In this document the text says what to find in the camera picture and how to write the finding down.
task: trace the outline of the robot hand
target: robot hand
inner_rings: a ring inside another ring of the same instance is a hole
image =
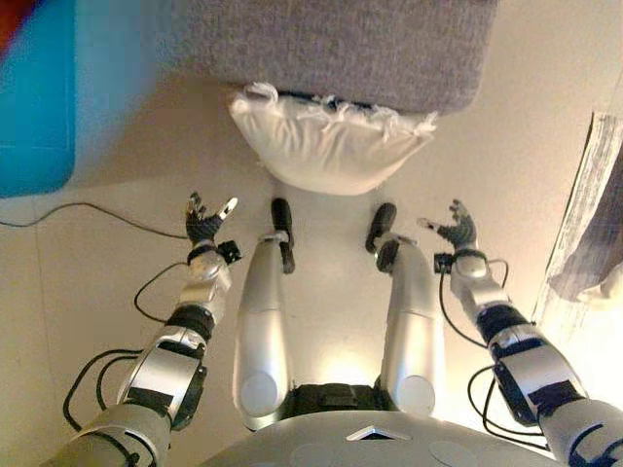
[[[450,210],[453,212],[453,219],[457,222],[454,226],[443,226],[425,218],[418,219],[418,225],[437,232],[444,240],[452,243],[456,250],[476,249],[478,247],[476,225],[469,212],[458,199],[453,200]]]
[[[205,206],[197,192],[191,194],[186,207],[186,233],[193,246],[203,241],[214,241],[223,222],[238,205],[238,198],[230,198],[223,207],[209,217],[205,217]]]

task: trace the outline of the gray fabric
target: gray fabric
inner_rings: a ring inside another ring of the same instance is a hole
[[[477,89],[497,0],[159,0],[185,71],[453,112]]]
[[[612,168],[593,219],[560,274],[550,286],[564,300],[577,302],[577,294],[602,282],[612,268],[623,263],[623,149]]]

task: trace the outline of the white pillow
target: white pillow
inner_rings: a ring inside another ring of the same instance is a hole
[[[332,99],[279,96],[273,86],[256,83],[235,97],[230,112],[272,175],[331,195],[378,187],[433,139],[436,114],[403,116],[347,102],[331,110]]]

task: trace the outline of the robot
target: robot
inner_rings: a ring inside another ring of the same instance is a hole
[[[190,281],[171,317],[137,358],[117,404],[84,427],[49,466],[165,465],[171,430],[193,418],[206,370],[202,358],[225,312],[233,241],[214,237],[236,207],[205,216],[193,194],[186,212]],[[623,413],[592,400],[564,355],[513,306],[479,248],[476,227],[457,200],[456,223],[420,219],[454,254],[435,269],[479,331],[513,417],[538,425],[555,458],[572,466],[623,465]],[[392,278],[385,353],[374,387],[296,386],[288,361],[281,278],[295,269],[290,209],[272,204],[275,230],[260,237],[238,310],[234,403],[254,433],[204,466],[560,465],[536,452],[430,417],[443,361],[443,320],[433,272],[417,243],[391,230],[394,205],[377,211],[365,247]]]

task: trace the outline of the red object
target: red object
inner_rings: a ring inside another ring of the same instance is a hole
[[[1,0],[0,56],[9,48],[11,39],[34,10],[37,0]]]

